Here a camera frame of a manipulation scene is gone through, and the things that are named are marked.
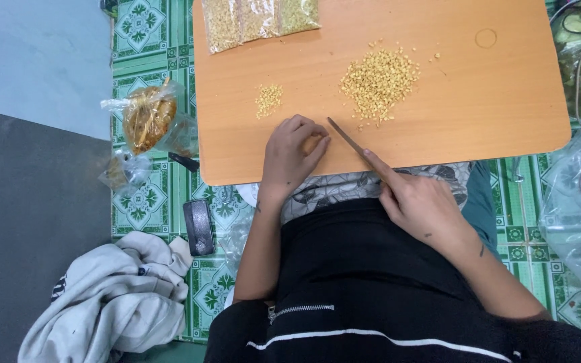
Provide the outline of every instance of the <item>right hand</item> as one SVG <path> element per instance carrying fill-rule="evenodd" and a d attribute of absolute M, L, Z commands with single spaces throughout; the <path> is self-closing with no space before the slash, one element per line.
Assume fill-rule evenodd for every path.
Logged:
<path fill-rule="evenodd" d="M 383 179 L 380 202 L 398 227 L 443 255 L 480 242 L 461 215 L 447 182 L 400 174 L 370 150 L 365 155 Z"/>

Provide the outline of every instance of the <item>smartphone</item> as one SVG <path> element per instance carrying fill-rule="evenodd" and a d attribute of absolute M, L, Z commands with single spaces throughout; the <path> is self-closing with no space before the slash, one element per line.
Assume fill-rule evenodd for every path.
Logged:
<path fill-rule="evenodd" d="M 210 206 L 205 199 L 191 200 L 183 204 L 183 216 L 187 227 L 190 254 L 194 257 L 214 253 L 214 238 L 210 224 Z"/>

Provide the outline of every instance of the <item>metal zipper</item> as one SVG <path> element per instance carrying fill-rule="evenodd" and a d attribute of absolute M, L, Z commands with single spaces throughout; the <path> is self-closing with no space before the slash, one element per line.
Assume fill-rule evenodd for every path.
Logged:
<path fill-rule="evenodd" d="M 335 310 L 334 305 L 306 305 L 306 306 L 296 306 L 294 308 L 286 308 L 278 313 L 275 313 L 275 307 L 268 308 L 268 318 L 270 319 L 270 325 L 277 319 L 280 315 L 286 313 L 294 313 L 296 311 L 314 311 L 314 310 Z"/>

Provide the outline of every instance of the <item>orange table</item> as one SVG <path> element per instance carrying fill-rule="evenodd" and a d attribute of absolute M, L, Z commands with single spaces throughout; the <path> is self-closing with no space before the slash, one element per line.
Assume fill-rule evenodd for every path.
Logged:
<path fill-rule="evenodd" d="M 194 2 L 201 176 L 207 184 L 260 181 L 268 137 L 293 114 L 324 124 L 333 136 L 315 174 L 369 169 L 327 125 L 327 116 L 392 167 L 544 153 L 569 141 L 543 1 L 319 4 L 320 30 L 208 55 L 201 2 Z M 399 41 L 422 74 L 414 95 L 393 108 L 396 120 L 358 132 L 354 102 L 338 93 L 338 83 L 349 63 L 379 38 L 392 50 Z M 436 53 L 440 59 L 428 62 Z M 276 113 L 257 120 L 260 84 L 281 85 L 284 94 Z"/>

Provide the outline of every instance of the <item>gray wall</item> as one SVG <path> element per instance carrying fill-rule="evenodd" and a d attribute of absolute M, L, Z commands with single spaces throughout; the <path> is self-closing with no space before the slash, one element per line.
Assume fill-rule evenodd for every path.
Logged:
<path fill-rule="evenodd" d="M 0 114 L 0 362 L 79 255 L 110 241 L 109 142 Z"/>

